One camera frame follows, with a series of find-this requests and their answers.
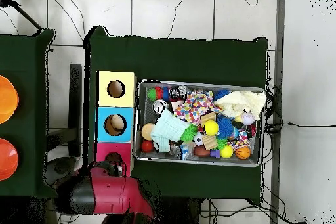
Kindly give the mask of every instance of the yellow box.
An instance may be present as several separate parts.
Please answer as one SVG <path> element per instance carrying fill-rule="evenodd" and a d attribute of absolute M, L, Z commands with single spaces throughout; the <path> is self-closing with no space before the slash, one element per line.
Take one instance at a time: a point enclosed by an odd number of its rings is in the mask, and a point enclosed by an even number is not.
<path fill-rule="evenodd" d="M 133 107 L 137 77 L 133 72 L 99 71 L 99 107 Z"/>

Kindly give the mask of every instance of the dark green fabric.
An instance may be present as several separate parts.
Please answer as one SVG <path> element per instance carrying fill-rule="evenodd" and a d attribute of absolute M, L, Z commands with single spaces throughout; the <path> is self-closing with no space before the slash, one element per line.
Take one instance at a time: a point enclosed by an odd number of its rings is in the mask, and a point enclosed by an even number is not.
<path fill-rule="evenodd" d="M 265 38 L 256 41 L 90 37 L 89 160 L 93 159 L 96 71 L 134 72 L 138 79 L 264 88 Z M 259 203 L 261 167 L 135 161 L 133 177 L 156 183 L 164 196 L 250 198 Z"/>
<path fill-rule="evenodd" d="M 3 196 L 56 196 L 43 180 L 46 150 L 45 56 L 53 30 L 33 37 L 0 35 L 0 75 L 18 91 L 19 105 L 13 116 L 0 124 L 0 138 L 11 142 L 19 155 L 18 169 L 0 181 Z"/>

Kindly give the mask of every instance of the yellow ball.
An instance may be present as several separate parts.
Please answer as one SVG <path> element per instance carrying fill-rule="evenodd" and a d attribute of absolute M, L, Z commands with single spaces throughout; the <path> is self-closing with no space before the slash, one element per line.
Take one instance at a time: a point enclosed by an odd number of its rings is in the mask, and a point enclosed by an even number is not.
<path fill-rule="evenodd" d="M 239 116 L 235 117 L 235 118 L 234 118 L 234 120 L 235 120 L 236 122 L 238 122 L 238 123 L 241 123 L 241 122 L 243 121 L 243 119 L 242 119 L 242 116 L 241 116 L 241 115 L 239 115 Z"/>
<path fill-rule="evenodd" d="M 234 154 L 234 149 L 226 145 L 222 150 L 220 150 L 220 156 L 222 158 L 230 158 Z"/>
<path fill-rule="evenodd" d="M 213 120 L 206 121 L 204 123 L 204 130 L 208 135 L 216 135 L 218 132 L 218 124 Z"/>

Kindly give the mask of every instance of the metal tray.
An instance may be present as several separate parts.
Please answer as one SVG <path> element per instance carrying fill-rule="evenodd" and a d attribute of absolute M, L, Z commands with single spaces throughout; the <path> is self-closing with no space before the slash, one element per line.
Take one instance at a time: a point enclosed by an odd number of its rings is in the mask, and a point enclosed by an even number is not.
<path fill-rule="evenodd" d="M 231 158 L 201 158 L 198 156 L 192 156 L 187 160 L 179 160 L 174 156 L 171 156 L 168 152 L 158 153 L 142 152 L 141 151 L 141 129 L 146 123 L 155 123 L 159 115 L 157 115 L 152 108 L 153 102 L 147 97 L 147 91 L 153 87 L 171 87 L 185 85 L 190 90 L 203 89 L 205 91 L 217 92 L 221 89 L 227 89 L 229 91 L 252 91 L 252 92 L 264 92 L 264 89 L 256 87 L 240 87 L 240 86 L 224 86 L 224 85 L 211 85 L 211 84 L 199 84 L 199 83 L 183 83 L 183 82 L 170 82 L 170 81 L 151 81 L 142 80 L 136 87 L 136 112 L 135 112 L 135 130 L 133 137 L 133 155 L 137 160 L 147 160 L 151 162 L 182 162 L 190 164 L 208 164 L 214 166 L 244 166 L 244 167 L 256 167 L 263 158 L 263 141 L 264 141 L 264 110 L 262 110 L 261 119 L 257 122 L 257 132 L 255 137 L 250 139 L 251 155 L 246 160 L 240 160 L 234 154 Z"/>

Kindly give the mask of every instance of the white cloth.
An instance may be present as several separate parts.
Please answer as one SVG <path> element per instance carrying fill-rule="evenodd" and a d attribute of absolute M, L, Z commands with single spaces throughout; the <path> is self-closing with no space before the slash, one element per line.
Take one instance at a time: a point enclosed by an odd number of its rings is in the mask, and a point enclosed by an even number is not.
<path fill-rule="evenodd" d="M 223 109 L 226 117 L 237 117 L 246 112 L 251 112 L 257 121 L 259 114 L 266 103 L 265 93 L 254 93 L 251 91 L 234 91 L 221 97 L 214 102 L 215 106 Z"/>

